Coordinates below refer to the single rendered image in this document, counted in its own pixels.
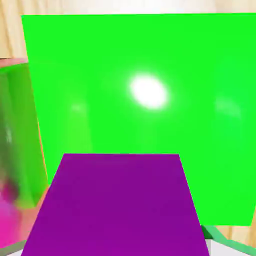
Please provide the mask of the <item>large pink box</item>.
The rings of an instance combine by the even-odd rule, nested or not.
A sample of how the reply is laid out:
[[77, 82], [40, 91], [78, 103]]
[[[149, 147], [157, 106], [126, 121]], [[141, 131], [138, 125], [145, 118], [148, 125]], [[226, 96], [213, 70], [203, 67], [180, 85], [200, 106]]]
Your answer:
[[28, 238], [48, 177], [25, 59], [0, 59], [0, 249]]

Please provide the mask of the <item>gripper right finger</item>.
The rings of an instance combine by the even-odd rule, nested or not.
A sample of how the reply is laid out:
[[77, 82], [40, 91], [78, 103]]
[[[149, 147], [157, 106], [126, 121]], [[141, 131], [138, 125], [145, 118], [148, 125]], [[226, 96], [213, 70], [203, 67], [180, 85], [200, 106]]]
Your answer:
[[201, 228], [209, 256], [256, 256], [256, 248], [225, 238], [215, 226]]

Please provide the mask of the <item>large green box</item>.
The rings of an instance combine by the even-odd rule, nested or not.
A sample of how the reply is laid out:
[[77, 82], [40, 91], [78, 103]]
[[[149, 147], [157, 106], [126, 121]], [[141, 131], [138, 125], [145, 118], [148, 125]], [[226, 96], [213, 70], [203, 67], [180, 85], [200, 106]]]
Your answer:
[[24, 15], [48, 179], [65, 153], [178, 154], [199, 221], [256, 207], [256, 13]]

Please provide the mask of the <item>small purple cube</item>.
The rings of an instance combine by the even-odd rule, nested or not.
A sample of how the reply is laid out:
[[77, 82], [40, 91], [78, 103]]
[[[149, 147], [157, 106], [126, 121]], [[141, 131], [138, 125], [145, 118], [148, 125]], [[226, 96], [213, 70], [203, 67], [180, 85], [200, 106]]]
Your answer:
[[177, 154], [64, 154], [21, 256], [210, 256]]

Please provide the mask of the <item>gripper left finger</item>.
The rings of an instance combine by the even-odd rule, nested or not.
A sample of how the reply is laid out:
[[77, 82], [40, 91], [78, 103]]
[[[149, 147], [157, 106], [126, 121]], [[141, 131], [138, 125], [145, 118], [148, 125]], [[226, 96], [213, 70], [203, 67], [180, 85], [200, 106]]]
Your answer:
[[0, 248], [0, 256], [21, 256], [26, 240], [13, 243], [7, 247]]

